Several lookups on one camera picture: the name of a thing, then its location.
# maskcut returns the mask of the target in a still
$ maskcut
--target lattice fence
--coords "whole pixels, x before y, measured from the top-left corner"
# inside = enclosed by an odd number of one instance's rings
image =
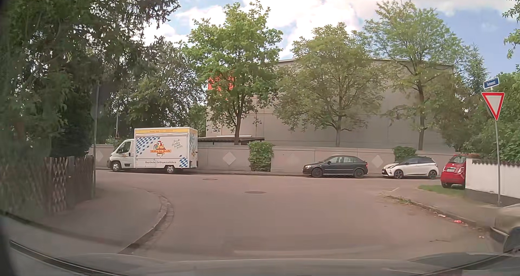
[[[90,200],[92,156],[0,161],[0,209],[34,218],[73,208]]]

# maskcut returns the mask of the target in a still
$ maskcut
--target blue sky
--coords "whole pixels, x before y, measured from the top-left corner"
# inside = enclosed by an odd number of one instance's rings
[[[211,18],[218,24],[223,21],[222,8],[233,2],[249,3],[253,0],[181,0],[181,9],[159,30],[150,28],[145,33],[164,35],[170,40],[185,39],[193,28],[192,18]],[[271,7],[269,25],[284,32],[280,44],[284,48],[282,59],[290,57],[290,43],[299,36],[309,37],[313,27],[344,21],[353,29],[360,29],[363,20],[374,17],[377,1],[384,0],[260,0]],[[506,57],[508,46],[504,38],[518,24],[502,17],[512,3],[507,0],[412,0],[419,7],[434,7],[446,24],[467,44],[476,44],[484,56],[492,76],[511,72],[520,63],[520,52],[511,60]]]

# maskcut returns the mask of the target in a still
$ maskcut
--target road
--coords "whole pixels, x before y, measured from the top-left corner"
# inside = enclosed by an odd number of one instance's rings
[[[138,253],[152,258],[408,259],[488,251],[478,231],[381,196],[437,181],[109,171],[98,171],[97,179],[172,203],[172,223]]]

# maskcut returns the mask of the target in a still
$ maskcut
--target black hatchback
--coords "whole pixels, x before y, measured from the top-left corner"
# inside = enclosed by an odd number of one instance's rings
[[[354,176],[362,178],[368,173],[368,163],[356,156],[334,155],[323,161],[303,166],[303,174],[313,178],[322,176]]]

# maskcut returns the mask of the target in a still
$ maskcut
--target rooster logo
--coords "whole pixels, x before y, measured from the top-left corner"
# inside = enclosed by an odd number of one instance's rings
[[[164,147],[164,144],[162,143],[162,141],[157,141],[154,145],[153,145],[153,149],[150,150],[151,153],[156,153],[157,156],[163,156],[164,153],[170,153],[172,152],[170,149],[166,149]]]

